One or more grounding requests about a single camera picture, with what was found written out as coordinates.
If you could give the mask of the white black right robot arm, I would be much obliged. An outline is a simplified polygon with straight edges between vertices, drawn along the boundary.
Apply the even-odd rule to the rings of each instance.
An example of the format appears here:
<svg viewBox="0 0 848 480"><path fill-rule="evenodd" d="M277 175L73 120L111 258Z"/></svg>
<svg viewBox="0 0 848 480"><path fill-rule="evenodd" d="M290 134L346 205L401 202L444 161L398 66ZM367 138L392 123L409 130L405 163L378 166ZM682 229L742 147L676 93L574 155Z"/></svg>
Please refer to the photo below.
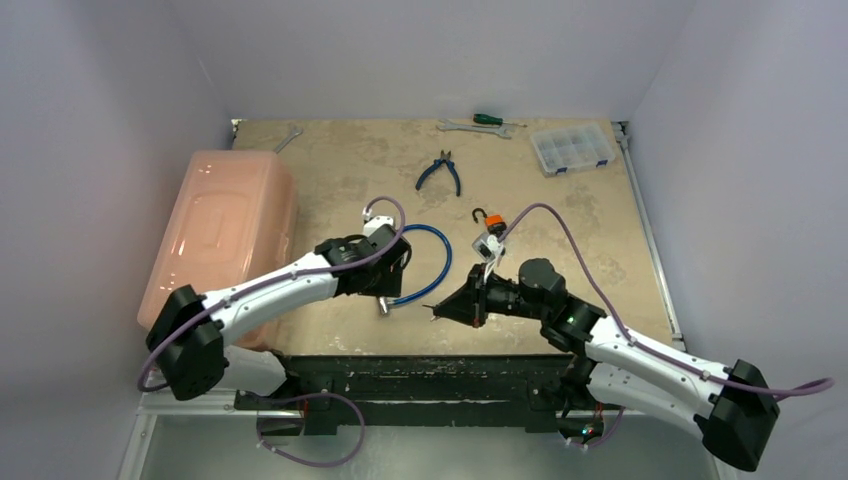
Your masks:
<svg viewBox="0 0 848 480"><path fill-rule="evenodd" d="M569 404L596 400L633 409L696 436L738 470L759 467L780 414L776 400L763 392L767 383L759 368L690 356L620 328L610 314L569 293L547 259L523 262L515 280L485 270L473 266L462 287L432 306L434 316L473 328L491 314L537 320L550 345L589 362L588 370L561 381Z"/></svg>

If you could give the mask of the blue cable lock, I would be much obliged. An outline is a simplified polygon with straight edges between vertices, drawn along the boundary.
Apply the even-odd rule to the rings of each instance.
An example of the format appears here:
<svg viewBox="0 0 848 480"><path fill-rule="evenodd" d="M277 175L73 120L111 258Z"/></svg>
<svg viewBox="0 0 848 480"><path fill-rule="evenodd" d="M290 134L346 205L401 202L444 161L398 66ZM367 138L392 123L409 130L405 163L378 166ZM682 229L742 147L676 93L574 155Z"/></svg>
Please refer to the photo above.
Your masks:
<svg viewBox="0 0 848 480"><path fill-rule="evenodd" d="M396 297L379 297L377 310L381 317L388 316L393 310L411 305L432 293L447 278L453 263L453 248L447 235L440 229L414 223L404 229L404 233L412 233L414 240L422 240L424 234L431 238L423 244L424 251L417 255L412 267L415 290L407 287L404 293Z"/></svg>

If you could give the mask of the orange black padlock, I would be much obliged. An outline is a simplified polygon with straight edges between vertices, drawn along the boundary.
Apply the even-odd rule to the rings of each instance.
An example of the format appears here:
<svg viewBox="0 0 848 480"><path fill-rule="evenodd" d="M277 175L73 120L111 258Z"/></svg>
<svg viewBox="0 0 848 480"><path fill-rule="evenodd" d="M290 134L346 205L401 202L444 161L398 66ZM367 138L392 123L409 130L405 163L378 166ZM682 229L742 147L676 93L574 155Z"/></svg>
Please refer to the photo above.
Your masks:
<svg viewBox="0 0 848 480"><path fill-rule="evenodd" d="M482 208L472 210L472 219L475 223L482 223L491 235L501 236L508 228L501 215L488 215Z"/></svg>

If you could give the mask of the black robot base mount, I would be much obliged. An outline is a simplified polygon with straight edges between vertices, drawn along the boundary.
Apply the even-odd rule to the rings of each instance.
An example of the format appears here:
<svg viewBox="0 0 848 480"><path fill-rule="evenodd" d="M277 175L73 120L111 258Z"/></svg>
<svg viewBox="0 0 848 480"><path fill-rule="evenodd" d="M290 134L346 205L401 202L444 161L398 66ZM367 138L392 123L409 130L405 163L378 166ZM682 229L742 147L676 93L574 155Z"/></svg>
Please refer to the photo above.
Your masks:
<svg viewBox="0 0 848 480"><path fill-rule="evenodd" d="M240 389L238 410L286 413L270 435L332 435L340 426L521 428L577 442L605 432L617 407L588 392L590 363L572 354L293 356L271 394Z"/></svg>

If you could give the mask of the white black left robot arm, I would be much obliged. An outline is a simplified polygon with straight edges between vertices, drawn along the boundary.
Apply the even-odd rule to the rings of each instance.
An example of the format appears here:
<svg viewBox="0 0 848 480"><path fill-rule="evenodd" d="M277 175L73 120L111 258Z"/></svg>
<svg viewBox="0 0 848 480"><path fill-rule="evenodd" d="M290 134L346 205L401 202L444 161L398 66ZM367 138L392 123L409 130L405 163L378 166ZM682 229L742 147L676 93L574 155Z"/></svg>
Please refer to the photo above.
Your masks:
<svg viewBox="0 0 848 480"><path fill-rule="evenodd" d="M385 224L369 235L332 238L274 272L240 285L198 293L184 285L170 293L146 345L149 357L137 387L153 392L151 369L179 401L215 387L259 394L272 408L297 399L298 382L269 352L236 346L246 333L302 306L340 295L388 297L399 293L411 246Z"/></svg>

